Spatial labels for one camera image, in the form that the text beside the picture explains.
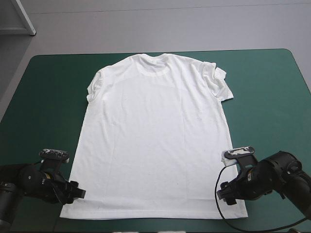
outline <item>t-shirt sleeve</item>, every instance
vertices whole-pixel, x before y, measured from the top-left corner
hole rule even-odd
[[[212,95],[219,101],[233,98],[233,94],[225,82],[225,75],[224,70],[216,68],[216,63],[204,62],[203,78]]]
[[[99,70],[95,74],[95,76],[94,76],[92,82],[90,83],[90,85],[87,87],[88,95],[87,95],[86,99],[87,99],[87,101],[89,103],[91,103],[93,100],[96,99],[98,93],[101,90],[102,85],[103,85],[103,74]]]

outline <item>metal frame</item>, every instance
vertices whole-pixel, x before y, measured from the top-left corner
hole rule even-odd
[[[10,27],[10,28],[0,28],[0,34],[25,34],[28,33],[29,35],[35,35],[36,31],[31,23],[23,5],[21,4],[20,0],[11,0],[16,12],[18,13],[21,21],[23,22],[25,28],[20,27]]]

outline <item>cable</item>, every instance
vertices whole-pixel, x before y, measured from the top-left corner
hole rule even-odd
[[[247,231],[247,230],[243,230],[243,229],[240,229],[240,228],[238,228],[238,227],[235,227],[235,226],[231,225],[231,224],[227,221],[227,219],[225,219],[223,213],[221,212],[221,210],[220,210],[220,208],[219,208],[219,204],[218,204],[218,201],[217,201],[217,194],[216,194],[216,192],[217,192],[217,186],[218,186],[218,182],[219,182],[220,176],[221,176],[221,174],[222,174],[222,172],[224,171],[225,168],[226,168],[226,166],[220,171],[220,173],[219,173],[219,175],[218,175],[218,178],[217,178],[217,181],[216,181],[216,185],[215,185],[215,193],[214,193],[214,194],[215,194],[215,201],[216,201],[216,205],[217,205],[217,209],[218,209],[218,211],[219,211],[219,214],[220,214],[220,216],[223,218],[223,220],[225,221],[225,223],[226,223],[227,225],[229,225],[231,228],[233,228],[233,229],[235,229],[235,230],[238,230],[238,231],[240,231],[240,232],[244,232],[244,233],[269,233],[269,232],[275,232],[275,231],[283,230],[283,229],[286,229],[286,228],[289,228],[289,227],[293,227],[293,226],[295,226],[295,225],[297,225],[297,224],[299,224],[299,223],[302,223],[303,221],[307,220],[307,218],[305,217],[305,218],[303,218],[303,219],[301,219],[301,220],[299,220],[299,221],[297,221],[297,222],[294,222],[294,223],[292,223],[292,224],[286,225],[286,226],[284,226],[284,227],[278,227],[278,228],[273,228],[273,229],[268,229],[268,230],[262,230],[262,231]]]

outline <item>robotic arm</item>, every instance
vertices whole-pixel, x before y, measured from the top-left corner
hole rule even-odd
[[[222,153],[225,166],[239,164],[240,171],[235,179],[221,184],[218,198],[234,205],[236,199],[256,200],[275,190],[311,219],[311,177],[302,170],[301,162],[283,151],[258,162],[254,153],[252,147]]]
[[[86,192],[78,183],[68,182],[59,171],[61,164],[69,161],[67,152],[44,149],[39,155],[39,169],[35,164],[0,166],[0,232],[10,229],[23,196],[63,205],[84,198]]]

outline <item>t-shirt hem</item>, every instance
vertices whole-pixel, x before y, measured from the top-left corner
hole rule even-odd
[[[88,220],[109,220],[121,218],[188,218],[188,219],[222,219],[218,212],[184,212],[184,211],[74,211],[62,212],[60,217]],[[225,218],[246,218],[247,212],[226,211]]]

